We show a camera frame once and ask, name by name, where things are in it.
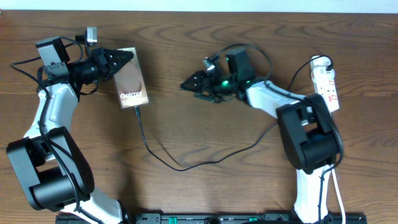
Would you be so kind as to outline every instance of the power strip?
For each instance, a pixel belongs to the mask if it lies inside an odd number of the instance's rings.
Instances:
[[[329,112],[339,109],[337,91],[335,85],[335,70],[327,71],[326,68],[331,64],[327,57],[320,57],[311,61],[311,78],[315,93],[323,97]]]

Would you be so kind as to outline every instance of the black base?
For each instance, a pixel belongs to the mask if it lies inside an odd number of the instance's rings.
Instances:
[[[299,224],[290,212],[270,212],[263,215],[161,215],[157,213],[143,213],[135,215],[136,224],[243,224],[257,221],[257,224],[291,223]],[[74,215],[59,215],[56,224],[87,224],[86,221]],[[324,224],[340,224],[341,215],[329,214]],[[346,224],[367,224],[366,215],[346,215]]]

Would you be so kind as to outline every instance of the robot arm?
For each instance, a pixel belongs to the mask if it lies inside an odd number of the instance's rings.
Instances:
[[[86,34],[85,44],[89,44],[88,40]],[[90,51],[85,61],[67,63],[69,56],[60,37],[45,39],[36,46],[45,65],[48,79],[43,83],[49,96],[44,89],[38,89],[40,103],[32,126],[23,139],[7,147],[7,156],[29,204],[36,210],[46,208],[53,212],[73,213],[90,223],[128,222],[121,204],[95,188],[90,166],[69,132],[82,85],[112,79],[134,55],[97,48]],[[40,132],[39,121],[44,124],[41,131],[45,137]],[[42,172],[37,170],[38,166],[54,159],[44,138],[49,140],[75,184],[67,177],[59,159],[57,167]],[[79,206],[76,205],[76,192]]]
[[[332,112],[338,109],[338,104],[326,105],[327,93],[322,95],[296,95],[275,86],[269,80],[255,78],[249,58],[244,48],[230,50],[226,53],[230,76],[223,76],[218,65],[218,57],[207,58],[204,63],[206,71],[198,71],[181,84],[184,90],[195,92],[195,96],[214,103],[224,101],[226,96],[234,95],[245,101],[249,106],[265,111],[277,118],[280,135],[285,153],[297,173],[297,199],[294,211],[303,223],[315,223],[319,216],[324,219],[328,215],[326,195],[330,171],[339,153],[338,142],[333,135],[333,122],[330,114],[325,117],[321,111]],[[319,75],[322,70],[333,74],[330,61],[314,60],[311,64],[313,79],[318,78],[315,88],[322,90],[328,81]],[[304,126],[316,123],[317,127],[306,131]],[[322,187],[322,203],[319,199]]]

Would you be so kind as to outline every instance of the black wire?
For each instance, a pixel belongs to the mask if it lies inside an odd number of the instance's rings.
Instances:
[[[95,93],[95,92],[98,90],[98,81],[95,80],[94,82],[96,83],[96,86],[95,86],[95,88],[94,88],[93,90],[91,90],[89,93],[83,93],[83,92],[81,91],[81,92],[80,92],[80,95],[86,96],[86,95],[90,95],[90,94]]]
[[[40,66],[39,69],[37,69],[37,79],[42,81],[43,80],[43,69],[44,65]]]
[[[55,146],[57,149],[59,149],[59,151],[61,151],[62,153],[64,153],[66,156],[68,156],[69,159],[73,160],[72,155],[71,155],[69,152],[67,152],[62,146],[60,146],[60,145],[58,145],[57,143],[53,142],[51,139],[49,139],[49,143],[50,143],[52,146]]]
[[[317,57],[315,57],[315,58],[311,58],[311,60],[305,62],[305,64],[303,64],[303,65],[297,70],[297,72],[294,73],[294,76],[293,76],[293,78],[292,78],[292,81],[290,81],[289,87],[287,87],[287,91],[290,91],[290,89],[291,89],[291,87],[292,87],[292,85],[293,85],[293,82],[294,82],[294,80],[296,79],[296,76],[297,76],[297,74],[299,73],[299,71],[301,71],[301,69],[303,69],[303,67],[305,67],[306,65],[308,65],[308,63],[312,62],[312,61],[315,60],[315,59],[321,58],[321,57],[327,57],[327,58],[330,60],[330,65],[328,65],[328,68],[333,68],[333,61],[332,61],[332,59],[331,59],[329,56],[327,56],[327,55],[319,55],[319,56],[317,56]]]
[[[71,42],[71,44],[67,44],[68,47],[71,46],[71,45],[77,45],[80,48],[80,58],[77,61],[71,62],[70,64],[73,65],[73,64],[81,62],[81,60],[83,59],[83,48],[81,47],[81,45],[77,41],[75,41],[75,40],[73,40],[71,38],[62,37],[62,36],[60,38],[64,39],[64,40],[68,40],[68,41]]]
[[[97,219],[96,217],[92,216],[91,214],[89,214],[88,212],[84,211],[84,209],[79,208],[79,213],[83,214],[84,216],[86,216],[87,218],[89,218],[90,220],[98,223],[98,224],[102,224],[103,222],[99,219]]]
[[[225,50],[228,50],[230,48],[233,47],[248,47],[248,48],[252,48],[252,49],[256,49],[258,50],[268,61],[270,69],[267,73],[267,75],[264,77],[265,80],[268,80],[269,77],[271,76],[272,72],[274,71],[274,64],[272,63],[271,58],[258,46],[254,45],[254,44],[242,44],[242,43],[238,43],[238,44],[233,44],[233,45],[229,45],[228,47],[219,50],[217,53],[215,53],[213,56],[210,57],[210,60],[213,60],[215,57],[220,56],[220,54],[222,52],[224,52]]]
[[[13,68],[14,70],[16,70],[16,71],[18,71],[18,72],[21,72],[22,74],[26,75],[27,77],[33,79],[33,81],[35,81],[37,84],[39,84],[39,86],[44,90],[45,94],[49,96],[49,95],[50,95],[50,92],[45,88],[45,86],[43,85],[43,83],[42,83],[41,81],[39,81],[38,79],[36,79],[33,75],[31,75],[31,74],[29,74],[29,73],[27,73],[27,72],[25,72],[25,71],[23,71],[23,70],[21,70],[21,69],[15,67],[15,65],[21,65],[21,64],[23,64],[23,63],[33,62],[33,61],[38,60],[38,59],[40,59],[40,57],[33,58],[33,59],[30,59],[30,60],[26,60],[26,61],[23,61],[23,62],[15,62],[15,63],[10,64],[10,66],[11,66],[11,68]]]
[[[198,166],[203,166],[203,165],[208,165],[208,164],[217,164],[217,163],[223,162],[224,160],[226,160],[227,158],[229,158],[229,157],[231,157],[231,156],[233,156],[233,155],[235,155],[235,154],[238,154],[238,153],[240,153],[240,152],[247,151],[247,150],[249,150],[249,149],[251,149],[251,148],[257,146],[257,145],[261,142],[261,140],[266,136],[266,134],[267,134],[273,127],[275,127],[276,124],[277,124],[277,123],[274,123],[273,125],[271,125],[271,126],[262,134],[262,136],[261,136],[253,145],[251,145],[251,146],[249,146],[249,147],[246,147],[246,148],[244,148],[244,149],[240,149],[240,150],[238,150],[238,151],[232,152],[231,154],[228,154],[227,156],[225,156],[225,157],[223,157],[223,158],[221,158],[220,160],[217,160],[217,161],[201,162],[201,163],[198,163],[198,164],[196,164],[196,165],[193,165],[193,166],[190,166],[190,167],[187,167],[187,168],[184,168],[184,169],[177,169],[177,168],[172,167],[172,166],[169,165],[168,163],[166,163],[166,162],[165,162],[163,159],[161,159],[160,157],[156,156],[156,154],[154,154],[154,153],[149,149],[147,140],[146,140],[146,138],[145,138],[144,129],[143,129],[143,127],[142,127],[142,123],[141,123],[141,114],[140,114],[140,112],[139,112],[138,106],[135,107],[135,110],[136,110],[136,115],[137,115],[137,117],[138,117],[139,128],[140,128],[140,130],[141,130],[142,140],[144,141],[144,145],[145,145],[145,147],[147,148],[148,152],[149,152],[151,155],[153,155],[157,160],[159,160],[160,162],[162,162],[163,164],[165,164],[167,167],[169,167],[170,169],[175,170],[175,171],[179,171],[179,172],[187,171],[187,170],[190,170],[190,169],[195,168],[195,167],[198,167]]]
[[[91,56],[91,49],[89,48],[87,41],[85,41],[85,49],[86,49],[86,54],[87,56]]]

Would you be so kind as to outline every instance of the smartphone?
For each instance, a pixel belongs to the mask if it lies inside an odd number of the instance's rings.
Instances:
[[[134,58],[125,64],[113,77],[121,108],[128,109],[149,103],[136,48],[130,47],[118,50],[130,51],[134,54]]]

